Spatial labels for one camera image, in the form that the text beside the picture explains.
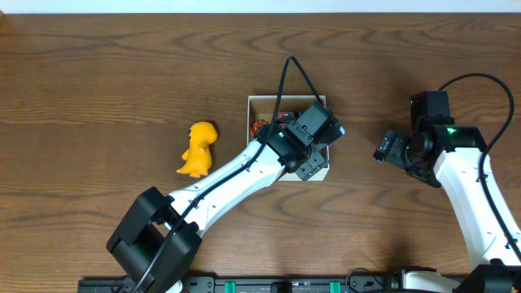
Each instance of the yellow toy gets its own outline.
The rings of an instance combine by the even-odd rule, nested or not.
[[[188,131],[190,135],[190,147],[182,154],[185,165],[178,169],[180,174],[190,174],[190,177],[201,178],[207,176],[212,166],[210,144],[217,140],[217,131],[209,122],[197,122]]]

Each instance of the brown table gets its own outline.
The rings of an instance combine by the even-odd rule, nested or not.
[[[245,147],[247,96],[275,94],[294,53],[347,133],[324,182],[278,182],[204,236],[192,265],[222,276],[338,275],[424,265],[468,273],[442,189],[371,158],[409,128],[409,96],[467,72],[521,102],[521,15],[5,15],[0,26],[0,291],[74,292],[123,270],[105,243],[145,189],[194,180],[186,131],[218,123],[215,166]],[[449,88],[489,140],[507,101],[490,81]],[[308,94],[291,65],[286,94]],[[521,219],[520,111],[492,153]]]

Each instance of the white wall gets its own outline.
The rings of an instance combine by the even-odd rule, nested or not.
[[[4,13],[521,12],[521,0],[0,0]]]

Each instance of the small box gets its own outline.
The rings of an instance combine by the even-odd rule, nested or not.
[[[321,95],[320,99],[324,103],[324,107],[326,107],[326,96]],[[283,95],[280,103],[280,112],[301,112],[305,111],[315,103],[317,99],[313,95]],[[250,143],[253,139],[251,134],[251,127],[253,123],[257,122],[260,119],[264,119],[268,122],[271,122],[271,118],[274,114],[275,103],[277,101],[277,96],[249,96],[247,98],[247,125],[246,125],[246,144]],[[327,146],[321,151],[324,158],[330,160],[329,158],[329,147]],[[326,177],[327,172],[329,172],[330,165],[327,165],[325,168],[322,168],[318,171],[314,176],[312,176],[308,181],[323,181],[324,177]],[[295,173],[286,173],[282,177],[279,178],[279,181],[302,181]]]

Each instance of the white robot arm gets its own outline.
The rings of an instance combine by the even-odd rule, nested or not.
[[[135,200],[107,243],[135,291],[178,293],[202,236],[221,216],[284,173],[307,180],[329,164],[321,150],[344,129],[318,101],[285,128],[276,120],[261,127],[241,154],[197,183],[166,197],[151,188]],[[166,224],[169,234],[153,222]]]
[[[490,78],[481,73],[467,76]],[[469,285],[471,282],[460,284],[437,272],[411,270],[403,274],[402,288],[451,293],[453,290],[466,292],[470,286],[481,285],[479,289],[472,287],[471,291],[488,292],[493,286],[503,286],[503,290],[510,292],[512,282],[508,273],[502,276],[501,282],[493,279],[497,278],[493,273],[490,280],[483,275],[484,269],[491,272],[497,269],[487,268],[490,265],[500,265],[506,270],[509,266],[519,268],[521,265],[518,247],[521,231],[497,187],[488,156],[490,147],[513,114],[513,98],[508,88],[506,91],[511,101],[509,119],[488,147],[476,127],[454,125],[448,95],[439,90],[411,97],[412,138],[388,131],[374,153],[376,160],[385,160],[403,168],[411,177],[445,189],[462,229],[471,268],[481,274],[478,282],[474,280],[474,284]]]

